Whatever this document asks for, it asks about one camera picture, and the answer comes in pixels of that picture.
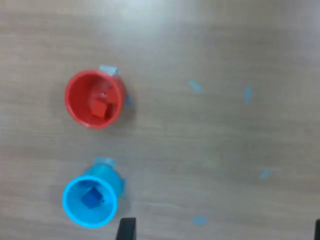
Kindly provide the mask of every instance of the blue block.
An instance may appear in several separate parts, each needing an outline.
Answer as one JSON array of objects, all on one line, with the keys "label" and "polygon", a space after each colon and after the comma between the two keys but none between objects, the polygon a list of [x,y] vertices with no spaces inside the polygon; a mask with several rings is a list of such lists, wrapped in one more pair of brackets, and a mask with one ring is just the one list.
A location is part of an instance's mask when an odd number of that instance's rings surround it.
[{"label": "blue block", "polygon": [[82,197],[81,200],[87,208],[93,209],[100,205],[102,194],[95,187],[93,187]]}]

